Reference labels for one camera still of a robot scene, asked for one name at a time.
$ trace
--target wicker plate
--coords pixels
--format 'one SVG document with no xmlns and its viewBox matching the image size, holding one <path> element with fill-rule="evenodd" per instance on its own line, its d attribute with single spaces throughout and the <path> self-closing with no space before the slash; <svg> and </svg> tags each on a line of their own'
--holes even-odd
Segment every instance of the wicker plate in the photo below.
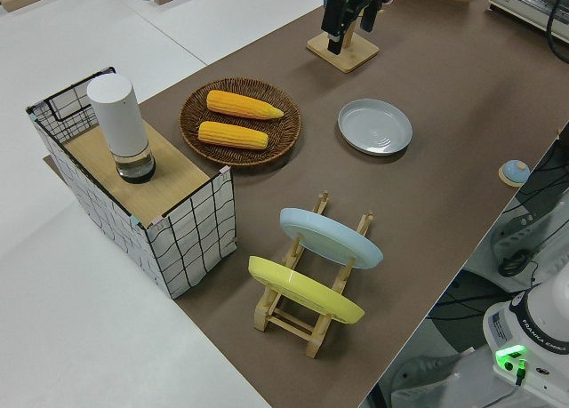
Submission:
<svg viewBox="0 0 569 408">
<path fill-rule="evenodd" d="M 263 121 L 212 112 L 208 110 L 205 100 L 210 90 L 234 92 L 266 101 L 283 110 L 284 116 Z M 203 143 L 197 139 L 197 130 L 203 121 L 241 125 L 266 132 L 268 146 L 264 150 L 249 150 Z M 301 113 L 294 101 L 279 88 L 256 79 L 232 77 L 204 85 L 189 96 L 180 112 L 180 131 L 191 148 L 217 163 L 232 166 L 267 164 L 294 146 L 301 132 Z"/>
</svg>

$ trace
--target brown tabletop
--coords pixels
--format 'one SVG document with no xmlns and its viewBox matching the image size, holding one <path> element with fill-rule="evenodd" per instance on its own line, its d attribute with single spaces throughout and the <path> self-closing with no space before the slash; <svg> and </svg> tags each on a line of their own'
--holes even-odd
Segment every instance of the brown tabletop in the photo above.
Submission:
<svg viewBox="0 0 569 408">
<path fill-rule="evenodd" d="M 300 108 L 301 137 L 288 162 L 235 172 L 237 251 L 177 299 L 273 406 L 357 406 L 515 194 L 499 179 L 500 165 L 534 167 L 567 122 L 569 67 L 542 33 L 486 8 L 487 0 L 396 0 L 364 35 L 379 55 L 350 74 L 306 49 L 319 33 L 318 9 L 142 104 L 145 119 L 210 174 L 220 167 L 178 130 L 194 90 L 228 76 L 258 78 Z M 338 112 L 362 98 L 409 117 L 406 151 L 367 156 L 341 137 Z M 354 270 L 344 293 L 365 316 L 333 323 L 310 359 L 304 340 L 271 324 L 264 333 L 253 328 L 262 287 L 247 261 L 281 260 L 290 240 L 280 210 L 310 209 L 324 189 L 328 217 L 355 227 L 362 213 L 375 213 L 368 237 L 385 260 Z M 298 270 L 331 284 L 336 270 L 323 262 L 306 253 Z"/>
</svg>

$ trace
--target corn cob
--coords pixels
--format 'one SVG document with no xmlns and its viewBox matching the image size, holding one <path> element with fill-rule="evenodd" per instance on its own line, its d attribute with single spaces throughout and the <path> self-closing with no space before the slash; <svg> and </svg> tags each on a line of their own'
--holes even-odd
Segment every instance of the corn cob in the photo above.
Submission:
<svg viewBox="0 0 569 408">
<path fill-rule="evenodd" d="M 284 114 L 282 110 L 266 101 L 220 90 L 211 90 L 207 93 L 207 108 L 212 112 L 252 119 L 275 119 Z"/>
<path fill-rule="evenodd" d="M 197 138 L 203 143 L 230 148 L 263 150 L 268 145 L 268 135 L 265 132 L 214 121 L 203 121 L 199 125 Z"/>
</svg>

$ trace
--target white table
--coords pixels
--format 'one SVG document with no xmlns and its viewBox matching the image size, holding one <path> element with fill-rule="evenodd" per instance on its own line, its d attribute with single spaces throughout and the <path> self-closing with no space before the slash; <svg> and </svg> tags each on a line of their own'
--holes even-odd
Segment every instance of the white table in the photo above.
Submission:
<svg viewBox="0 0 569 408">
<path fill-rule="evenodd" d="M 24 110 L 106 66 L 143 101 L 321 1 L 43 0 L 0 9 L 0 406 L 266 406 L 91 223 L 43 162 Z"/>
</svg>

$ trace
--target grid pattern box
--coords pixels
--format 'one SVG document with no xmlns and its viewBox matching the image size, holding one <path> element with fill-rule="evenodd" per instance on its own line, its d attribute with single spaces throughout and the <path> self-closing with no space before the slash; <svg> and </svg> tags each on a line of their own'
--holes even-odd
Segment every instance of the grid pattern box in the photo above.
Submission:
<svg viewBox="0 0 569 408">
<path fill-rule="evenodd" d="M 233 176 L 221 169 L 153 220 L 142 223 L 66 149 L 66 141 L 98 125 L 86 95 L 106 68 L 28 108 L 28 116 L 61 177 L 92 221 L 171 298 L 198 284 L 236 249 Z"/>
</svg>

